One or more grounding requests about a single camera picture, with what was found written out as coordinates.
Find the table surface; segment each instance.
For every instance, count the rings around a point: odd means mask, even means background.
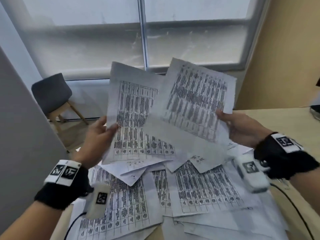
[[[303,145],[308,153],[320,162],[320,121],[312,117],[309,113],[309,108],[257,109],[242,110],[239,112],[246,113],[273,131],[278,131],[294,138],[298,143]],[[289,185],[289,189],[285,189],[287,187],[283,184],[275,184],[285,190],[308,223],[314,238],[320,240],[320,217],[318,214],[316,214],[310,205],[291,185]],[[270,190],[288,223],[290,229],[288,235],[290,240],[311,239],[302,220],[288,199],[277,189],[271,188]],[[51,240],[63,239],[69,225],[71,212],[72,206],[64,211],[54,230]],[[158,226],[147,239],[162,240],[163,235],[161,227]]]

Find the wire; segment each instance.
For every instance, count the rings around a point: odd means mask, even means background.
[[[281,193],[283,193],[285,195],[285,197],[290,201],[290,203],[292,204],[292,206],[296,209],[299,217],[301,218],[301,220],[303,221],[303,224],[306,226],[306,229],[308,230],[308,233],[310,234],[310,237],[312,240],[315,240],[315,238],[313,237],[308,224],[306,223],[305,219],[302,217],[300,211],[298,210],[298,208],[296,207],[296,205],[292,202],[292,200],[290,199],[290,197],[282,190],[280,189],[277,185],[270,183],[271,186],[277,188]]]
[[[74,224],[81,216],[83,216],[83,215],[85,215],[85,214],[87,214],[87,213],[86,213],[86,212],[83,212],[83,213],[81,213],[80,215],[78,215],[77,218],[74,219],[74,221],[73,221],[73,222],[71,223],[71,225],[69,226],[69,229],[66,231],[66,235],[65,235],[65,237],[64,237],[63,240],[67,240],[68,234],[69,234],[69,232],[70,232],[73,224]]]

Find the forearm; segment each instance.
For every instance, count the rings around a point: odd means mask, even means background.
[[[290,178],[290,183],[320,215],[320,168],[309,172],[297,173]]]
[[[56,210],[35,201],[0,236],[0,240],[49,240],[62,210]]]

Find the right hand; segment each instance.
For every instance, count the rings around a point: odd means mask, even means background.
[[[246,147],[255,148],[273,132],[244,113],[229,114],[217,109],[216,114],[229,127],[230,140]]]

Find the floor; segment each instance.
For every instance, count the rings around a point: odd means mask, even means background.
[[[93,124],[94,122],[95,120],[88,121],[89,125]],[[52,123],[50,123],[50,126],[58,134],[58,137],[62,141],[63,145],[70,153],[82,146],[88,129],[88,125],[86,125],[83,121],[67,121],[60,123],[62,129],[61,133],[57,132]]]

